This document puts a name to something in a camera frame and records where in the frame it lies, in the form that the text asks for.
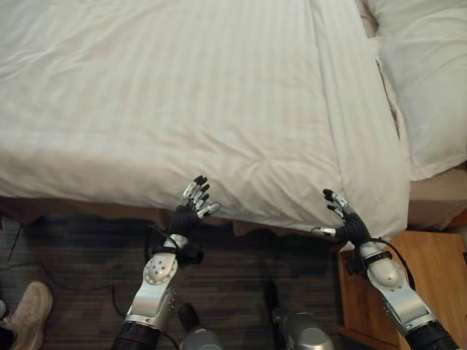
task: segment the dark carpet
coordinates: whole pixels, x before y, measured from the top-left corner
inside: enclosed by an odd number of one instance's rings
[[[112,306],[109,287],[75,292],[54,284],[38,265],[5,268],[41,262],[69,289],[114,284],[117,304],[126,312],[141,283],[146,225],[93,217],[47,217],[23,227],[7,262],[18,224],[4,221],[0,298],[14,309],[28,283],[41,280],[54,295],[43,349],[108,349],[122,323]],[[192,303],[204,325],[219,335],[227,349],[273,349],[262,300],[262,286],[268,279],[277,283],[282,305],[311,312],[336,349],[367,349],[336,332],[341,321],[339,279],[328,242],[298,236],[277,238],[265,230],[235,238],[229,227],[200,227],[191,239],[203,246],[205,258],[201,266],[187,270],[178,303]],[[177,341],[182,340],[182,327],[175,316],[168,331]],[[159,349],[173,347],[162,340]]]

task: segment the wooden bedside table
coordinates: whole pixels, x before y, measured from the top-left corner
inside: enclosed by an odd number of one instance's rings
[[[404,231],[391,243],[407,261],[419,296],[458,345],[467,346],[467,262],[460,235]],[[370,284],[362,276],[346,272],[344,261],[349,255],[349,252],[339,254],[344,311],[344,326],[339,332],[376,350],[410,350]],[[394,252],[393,259],[400,263]]]

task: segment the pillow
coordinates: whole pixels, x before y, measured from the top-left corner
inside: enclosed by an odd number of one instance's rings
[[[467,159],[467,1],[367,0],[409,140],[411,180]]]

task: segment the shoe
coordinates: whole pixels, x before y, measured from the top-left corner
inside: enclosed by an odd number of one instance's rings
[[[201,326],[198,314],[191,304],[183,304],[180,306],[178,309],[178,318],[186,333]]]
[[[24,292],[16,311],[1,324],[16,334],[11,350],[38,350],[44,340],[44,327],[52,310],[53,298],[49,288],[33,281]]]

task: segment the white bed sheet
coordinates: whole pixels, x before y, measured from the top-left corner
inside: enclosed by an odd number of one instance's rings
[[[409,180],[350,0],[1,0],[0,195],[406,226]]]

